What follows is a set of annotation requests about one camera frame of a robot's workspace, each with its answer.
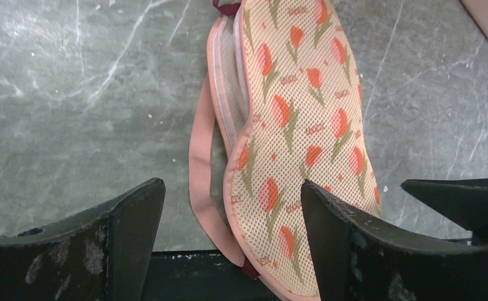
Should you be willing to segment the dark red bra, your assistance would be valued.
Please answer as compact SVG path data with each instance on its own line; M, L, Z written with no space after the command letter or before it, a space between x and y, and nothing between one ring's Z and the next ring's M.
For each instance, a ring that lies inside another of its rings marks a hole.
M220 4L219 0L213 0L212 4L224 16L235 16L241 6L241 2Z

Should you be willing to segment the floral mesh laundry bag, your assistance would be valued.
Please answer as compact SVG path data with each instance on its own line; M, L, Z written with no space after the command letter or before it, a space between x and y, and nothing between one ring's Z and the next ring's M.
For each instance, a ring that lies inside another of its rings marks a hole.
M313 181L380 216L356 61L331 1L219 13L189 145L190 204L213 244L281 300L319 300L302 214Z

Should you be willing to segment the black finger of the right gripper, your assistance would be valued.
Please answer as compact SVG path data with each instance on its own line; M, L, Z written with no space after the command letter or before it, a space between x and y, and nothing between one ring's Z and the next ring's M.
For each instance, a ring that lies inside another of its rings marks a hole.
M404 191L461 228L469 239L454 242L488 243L488 178L465 180L408 179Z

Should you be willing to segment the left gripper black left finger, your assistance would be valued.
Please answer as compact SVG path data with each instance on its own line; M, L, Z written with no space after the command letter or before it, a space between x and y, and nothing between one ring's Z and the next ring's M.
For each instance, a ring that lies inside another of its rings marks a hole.
M0 300L139 300L165 192L152 178L55 223L0 236Z

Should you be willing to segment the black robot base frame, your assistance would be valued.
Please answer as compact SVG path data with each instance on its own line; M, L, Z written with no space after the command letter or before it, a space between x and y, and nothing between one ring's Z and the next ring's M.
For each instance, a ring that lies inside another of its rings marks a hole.
M153 252L141 300L278 300L217 250Z

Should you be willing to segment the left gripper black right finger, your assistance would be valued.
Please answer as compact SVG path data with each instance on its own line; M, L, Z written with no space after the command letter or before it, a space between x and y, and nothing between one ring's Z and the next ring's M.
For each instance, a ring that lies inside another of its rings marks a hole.
M322 300L488 300L488 243L404 230L311 181L301 201Z

